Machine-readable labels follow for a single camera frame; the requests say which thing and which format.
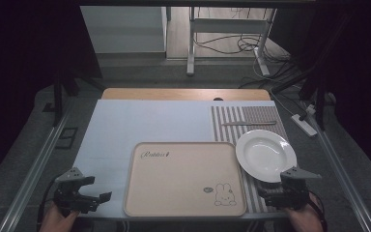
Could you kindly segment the white cabinet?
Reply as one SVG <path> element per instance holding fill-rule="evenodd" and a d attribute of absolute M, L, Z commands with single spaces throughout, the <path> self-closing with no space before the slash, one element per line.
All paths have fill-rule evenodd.
<path fill-rule="evenodd" d="M 81 6 L 96 53 L 165 52 L 165 7 Z"/>

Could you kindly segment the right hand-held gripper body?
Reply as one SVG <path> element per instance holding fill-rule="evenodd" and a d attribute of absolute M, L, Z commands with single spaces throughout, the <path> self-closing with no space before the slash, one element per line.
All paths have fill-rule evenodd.
<path fill-rule="evenodd" d="M 308 179 L 321 179 L 315 174 L 299 167 L 292 167 L 280 173 L 283 187 L 282 208 L 300 209 L 309 199 L 309 190 L 306 184 Z"/>

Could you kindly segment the person's left hand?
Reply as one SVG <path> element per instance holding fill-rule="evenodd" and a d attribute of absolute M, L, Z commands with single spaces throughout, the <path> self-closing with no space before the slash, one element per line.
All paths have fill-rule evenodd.
<path fill-rule="evenodd" d="M 79 212 L 71 211 L 64 217 L 56 204 L 52 203 L 45 213 L 39 232 L 71 232 Z"/>

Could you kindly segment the aluminium rail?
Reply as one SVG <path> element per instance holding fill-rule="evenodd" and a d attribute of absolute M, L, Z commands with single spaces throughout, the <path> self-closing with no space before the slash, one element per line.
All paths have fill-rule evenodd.
<path fill-rule="evenodd" d="M 360 193 L 358 192 L 356 186 L 352 182 L 349 174 L 347 173 L 345 167 L 343 166 L 336 150 L 334 149 L 328 134 L 323 131 L 318 125 L 316 119 L 313 116 L 308 118 L 309 124 L 318 133 L 318 140 L 327 156 L 327 159 L 335 173 L 338 182 L 345 193 L 348 202 L 351 204 L 357 220 L 364 232 L 371 232 L 371 214 L 364 203 Z"/>
<path fill-rule="evenodd" d="M 32 196 L 32 193 L 42 176 L 42 173 L 56 144 L 56 140 L 59 138 L 60 133 L 68 121 L 73 108 L 74 103 L 72 101 L 66 104 L 64 114 L 61 116 L 58 125 L 53 127 L 49 135 L 46 137 L 43 146 L 32 163 L 19 190 L 17 191 L 12 204 L 1 221 L 0 232 L 14 232 L 27 206 L 27 203 Z"/>

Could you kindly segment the black curtain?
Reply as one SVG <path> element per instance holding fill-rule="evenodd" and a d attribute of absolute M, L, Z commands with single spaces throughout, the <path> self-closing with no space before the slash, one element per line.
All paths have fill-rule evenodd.
<path fill-rule="evenodd" d="M 101 77 L 80 1 L 0 0 L 0 163 L 56 75 Z"/>
<path fill-rule="evenodd" d="M 336 97 L 335 114 L 371 160 L 371 0 L 347 2 L 354 11 L 321 74 Z M 303 70 L 315 62 L 339 22 L 336 6 L 324 9 L 279 9 L 270 38 L 287 50 Z"/>

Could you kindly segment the black metal stand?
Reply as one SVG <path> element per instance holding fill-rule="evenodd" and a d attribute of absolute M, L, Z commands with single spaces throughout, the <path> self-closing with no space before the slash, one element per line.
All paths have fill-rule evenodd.
<path fill-rule="evenodd" d="M 299 96 L 302 100 L 310 100 L 313 95 L 316 103 L 316 122 L 323 131 L 324 125 L 324 107 L 325 107 L 326 79 L 320 73 L 310 74 L 300 89 Z"/>
<path fill-rule="evenodd" d="M 77 96 L 79 87 L 75 81 L 76 72 L 73 69 L 58 71 L 53 77 L 53 103 L 47 103 L 43 112 L 53 112 L 53 128 L 57 127 L 63 115 L 63 91 L 69 96 Z"/>

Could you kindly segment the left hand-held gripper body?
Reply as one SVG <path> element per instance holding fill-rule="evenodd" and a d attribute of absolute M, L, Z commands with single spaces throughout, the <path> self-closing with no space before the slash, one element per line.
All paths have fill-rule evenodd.
<path fill-rule="evenodd" d="M 91 208 L 90 200 L 79 193 L 77 181 L 85 176 L 77 167 L 73 167 L 55 179 L 57 189 L 54 192 L 53 201 L 61 214 L 67 217 L 71 211 L 87 214 Z"/>

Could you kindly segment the black floor frame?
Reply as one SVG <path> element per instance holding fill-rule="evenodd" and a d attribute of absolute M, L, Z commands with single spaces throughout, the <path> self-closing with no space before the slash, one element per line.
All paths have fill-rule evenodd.
<path fill-rule="evenodd" d="M 61 134 L 58 137 L 56 142 L 55 148 L 61 150 L 68 150 L 72 147 L 74 140 L 76 139 L 76 135 L 78 132 L 78 128 L 63 128 Z"/>

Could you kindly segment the grey chopsticks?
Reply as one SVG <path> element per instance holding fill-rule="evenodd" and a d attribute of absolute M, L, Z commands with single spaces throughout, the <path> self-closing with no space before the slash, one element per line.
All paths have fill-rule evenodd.
<path fill-rule="evenodd" d="M 239 121 L 239 122 L 228 122 L 223 123 L 221 126 L 270 126 L 275 125 L 276 121 L 269 121 L 269 122 L 246 122 L 246 121 Z"/>

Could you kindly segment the grey striped placemat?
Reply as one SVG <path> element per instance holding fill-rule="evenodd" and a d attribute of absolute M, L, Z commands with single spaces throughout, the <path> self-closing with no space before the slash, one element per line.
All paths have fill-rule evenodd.
<path fill-rule="evenodd" d="M 237 144 L 238 139 L 246 132 L 253 130 L 272 131 L 286 140 L 288 136 L 275 106 L 212 106 L 212 125 L 214 140 Z M 236 121 L 269 122 L 276 121 L 271 126 L 221 126 L 223 123 Z M 265 200 L 258 195 L 259 181 L 242 170 L 243 186 L 247 202 L 248 214 L 277 213 L 274 207 L 266 205 Z"/>

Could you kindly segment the white ceramic plate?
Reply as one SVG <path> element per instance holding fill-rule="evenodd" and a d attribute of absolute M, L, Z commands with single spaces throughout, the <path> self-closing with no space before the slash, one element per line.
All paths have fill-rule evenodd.
<path fill-rule="evenodd" d="M 269 130 L 251 130 L 236 144 L 237 160 L 250 176 L 266 183 L 279 183 L 280 173 L 297 165 L 291 144 Z"/>

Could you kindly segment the white power strip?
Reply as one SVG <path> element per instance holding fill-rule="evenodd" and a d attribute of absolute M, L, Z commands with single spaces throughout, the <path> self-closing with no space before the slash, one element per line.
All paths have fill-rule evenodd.
<path fill-rule="evenodd" d="M 309 137 L 317 135 L 317 132 L 304 119 L 301 119 L 299 114 L 293 115 L 291 119 Z"/>

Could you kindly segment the white metal desk frame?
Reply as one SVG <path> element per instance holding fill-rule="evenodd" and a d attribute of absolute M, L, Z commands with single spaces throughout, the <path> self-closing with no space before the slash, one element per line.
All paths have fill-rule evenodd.
<path fill-rule="evenodd" d="M 221 19 L 197 18 L 194 7 L 189 8 L 189 45 L 186 63 L 186 74 L 194 75 L 194 39 L 197 33 L 223 34 L 258 34 L 259 44 L 254 48 L 254 55 L 262 75 L 269 76 L 270 72 L 264 58 L 265 44 L 269 37 L 276 9 L 265 19 Z"/>

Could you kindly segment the beige tray with rabbit print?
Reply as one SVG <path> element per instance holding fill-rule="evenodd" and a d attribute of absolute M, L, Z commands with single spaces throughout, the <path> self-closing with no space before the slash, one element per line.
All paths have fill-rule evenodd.
<path fill-rule="evenodd" d="M 131 156 L 130 217 L 239 217 L 246 211 L 235 147 L 227 142 L 144 142 Z"/>

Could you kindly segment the person's right hand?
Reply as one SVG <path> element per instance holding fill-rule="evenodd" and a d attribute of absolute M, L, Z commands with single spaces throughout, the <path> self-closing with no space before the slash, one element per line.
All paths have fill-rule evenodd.
<path fill-rule="evenodd" d="M 307 204 L 299 210 L 285 208 L 284 212 L 296 232 L 324 232 L 319 215 L 311 205 Z"/>

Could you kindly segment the pale blue table cover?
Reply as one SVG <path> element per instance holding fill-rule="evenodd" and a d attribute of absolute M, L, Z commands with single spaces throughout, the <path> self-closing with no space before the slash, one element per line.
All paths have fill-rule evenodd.
<path fill-rule="evenodd" d="M 144 142 L 220 142 L 214 140 L 212 106 L 275 104 L 273 101 L 98 101 L 74 162 L 84 174 L 96 179 L 89 187 L 82 188 L 82 193 L 112 192 L 110 201 L 100 205 L 92 216 L 127 220 L 173 218 L 130 217 L 125 213 L 133 149 Z M 239 217 L 195 218 L 277 218 L 280 215 L 278 211 L 273 214 L 246 211 Z"/>

